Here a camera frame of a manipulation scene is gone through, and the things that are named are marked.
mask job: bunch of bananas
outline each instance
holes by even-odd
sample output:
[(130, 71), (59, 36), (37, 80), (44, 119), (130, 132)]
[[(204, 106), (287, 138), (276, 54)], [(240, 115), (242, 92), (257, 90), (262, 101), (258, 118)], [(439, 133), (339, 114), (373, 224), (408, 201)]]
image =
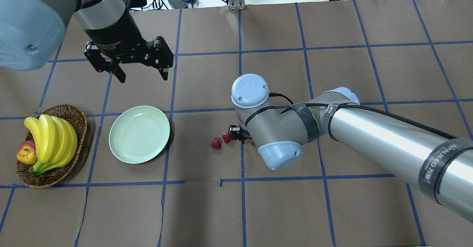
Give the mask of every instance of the bunch of bananas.
[(24, 124), (30, 130), (36, 144), (38, 161), (33, 166), (36, 175), (66, 166), (74, 157), (77, 135), (66, 120), (43, 114), (39, 119), (26, 118)]

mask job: brown basket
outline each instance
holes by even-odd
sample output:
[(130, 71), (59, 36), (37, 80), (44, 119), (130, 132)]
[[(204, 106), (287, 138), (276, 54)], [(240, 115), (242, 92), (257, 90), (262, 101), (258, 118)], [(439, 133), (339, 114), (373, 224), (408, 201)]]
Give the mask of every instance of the brown basket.
[[(41, 176), (29, 173), (28, 170), (31, 165), (26, 165), (20, 161), (17, 161), (17, 177), (22, 183), (30, 188), (50, 187), (66, 178), (66, 176), (74, 169), (74, 166), (76, 166), (79, 157), (81, 157), (81, 151), (87, 134), (87, 117), (79, 107), (71, 104), (58, 104), (46, 109), (45, 111), (41, 112), (41, 114), (56, 116), (58, 118), (67, 120), (76, 131), (78, 138), (77, 150), (72, 160), (66, 166), (48, 170)], [(33, 137), (31, 132), (28, 131), (25, 141), (32, 139)]]

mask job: round plate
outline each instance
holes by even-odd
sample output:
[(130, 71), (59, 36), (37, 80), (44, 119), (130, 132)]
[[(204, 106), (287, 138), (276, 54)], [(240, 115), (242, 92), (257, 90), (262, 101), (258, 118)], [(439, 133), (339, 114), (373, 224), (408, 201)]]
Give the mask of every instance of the round plate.
[(152, 106), (137, 106), (116, 119), (108, 144), (120, 161), (138, 164), (157, 156), (166, 146), (169, 133), (169, 120), (163, 112)]

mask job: light blue cap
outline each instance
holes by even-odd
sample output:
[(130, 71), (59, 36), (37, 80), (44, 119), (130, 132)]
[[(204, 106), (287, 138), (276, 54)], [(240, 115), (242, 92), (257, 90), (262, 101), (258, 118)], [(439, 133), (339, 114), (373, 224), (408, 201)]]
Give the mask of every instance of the light blue cap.
[(343, 95), (344, 97), (348, 98), (348, 100), (355, 102), (357, 104), (360, 104), (360, 100), (356, 96), (355, 93), (353, 93), (350, 89), (346, 87), (338, 87), (336, 89), (327, 91), (327, 92), (338, 92), (339, 94)]
[(232, 101), (240, 108), (253, 108), (262, 105), (269, 97), (265, 79), (257, 74), (244, 74), (232, 85)]
[(268, 168), (279, 170), (292, 165), (302, 157), (302, 146), (293, 141), (280, 141), (265, 144), (258, 148)]
[(44, 66), (65, 32), (60, 16), (39, 0), (0, 0), (0, 66)]

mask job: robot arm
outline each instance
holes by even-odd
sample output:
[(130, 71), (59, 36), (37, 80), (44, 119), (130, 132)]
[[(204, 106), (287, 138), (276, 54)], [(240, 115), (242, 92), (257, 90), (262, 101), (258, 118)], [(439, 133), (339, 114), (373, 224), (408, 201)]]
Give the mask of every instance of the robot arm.
[(235, 80), (232, 101), (239, 128), (231, 126), (230, 132), (236, 139), (251, 137), (269, 168), (291, 165), (301, 158), (303, 144), (327, 134), (473, 222), (472, 141), (369, 111), (343, 87), (282, 113), (268, 95), (258, 75)]
[(0, 0), (0, 5), (0, 66), (33, 70), (45, 65), (73, 14), (92, 40), (84, 54), (97, 72), (115, 74), (125, 82), (119, 64), (139, 62), (155, 67), (167, 80), (173, 65), (164, 38), (142, 38), (129, 12), (130, 0)]

